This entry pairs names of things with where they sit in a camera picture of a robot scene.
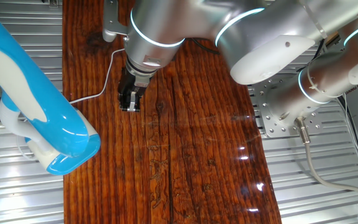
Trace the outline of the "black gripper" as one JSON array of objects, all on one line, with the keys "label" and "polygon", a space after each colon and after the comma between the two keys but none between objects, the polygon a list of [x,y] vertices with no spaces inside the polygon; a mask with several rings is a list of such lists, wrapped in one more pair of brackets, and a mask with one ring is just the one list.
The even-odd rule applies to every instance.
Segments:
[{"label": "black gripper", "polygon": [[119,107],[126,112],[139,112],[140,99],[138,94],[144,94],[150,84],[154,71],[144,72],[126,66],[122,69],[122,75],[118,86]]}]

